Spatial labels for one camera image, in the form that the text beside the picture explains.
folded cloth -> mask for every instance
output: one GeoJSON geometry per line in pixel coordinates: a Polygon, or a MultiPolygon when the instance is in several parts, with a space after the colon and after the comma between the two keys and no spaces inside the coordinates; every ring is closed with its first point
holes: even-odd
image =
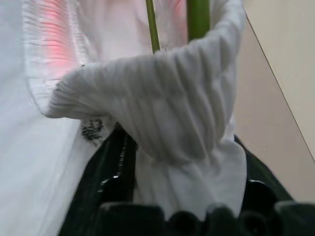
{"type": "Polygon", "coordinates": [[[234,142],[233,105],[242,3],[213,0],[211,16],[212,30],[187,46],[72,70],[41,109],[49,118],[119,122],[141,146],[141,201],[162,206],[166,218],[187,210],[202,219],[213,203],[241,209],[246,160],[234,142]]]}

